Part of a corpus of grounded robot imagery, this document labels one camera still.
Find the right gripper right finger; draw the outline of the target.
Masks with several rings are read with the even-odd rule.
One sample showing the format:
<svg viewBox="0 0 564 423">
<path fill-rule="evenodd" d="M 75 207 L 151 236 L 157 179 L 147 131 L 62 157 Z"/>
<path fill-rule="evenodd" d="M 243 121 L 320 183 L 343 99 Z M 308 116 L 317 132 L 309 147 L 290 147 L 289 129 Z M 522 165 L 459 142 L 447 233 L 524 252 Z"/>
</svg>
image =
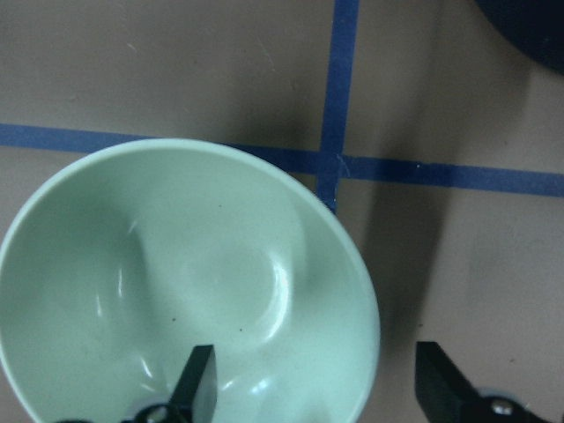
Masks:
<svg viewBox="0 0 564 423">
<path fill-rule="evenodd" d="M 540 422 L 510 397 L 482 394 L 440 345 L 419 341 L 415 351 L 415 396 L 429 422 Z"/>
</svg>

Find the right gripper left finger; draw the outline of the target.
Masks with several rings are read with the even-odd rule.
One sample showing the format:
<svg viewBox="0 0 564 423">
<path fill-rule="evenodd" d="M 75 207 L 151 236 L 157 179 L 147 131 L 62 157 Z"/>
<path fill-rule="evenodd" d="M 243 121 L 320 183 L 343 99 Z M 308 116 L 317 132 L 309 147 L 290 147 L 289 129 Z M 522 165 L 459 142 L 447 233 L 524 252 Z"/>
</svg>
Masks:
<svg viewBox="0 0 564 423">
<path fill-rule="evenodd" d="M 212 422 L 218 393 L 215 348 L 197 345 L 168 401 L 172 422 Z"/>
</svg>

